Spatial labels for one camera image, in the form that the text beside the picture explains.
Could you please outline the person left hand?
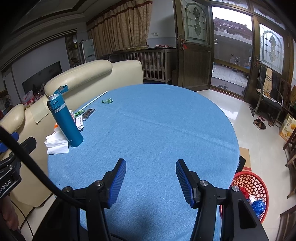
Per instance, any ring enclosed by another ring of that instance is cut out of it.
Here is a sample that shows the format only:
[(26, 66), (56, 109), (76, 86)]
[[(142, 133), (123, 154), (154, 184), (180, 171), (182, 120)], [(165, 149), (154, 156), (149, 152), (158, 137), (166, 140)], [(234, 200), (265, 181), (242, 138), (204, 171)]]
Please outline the person left hand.
[(19, 219), (9, 196), (6, 196), (1, 200), (1, 212), (7, 227), (10, 230), (17, 230), (19, 226)]

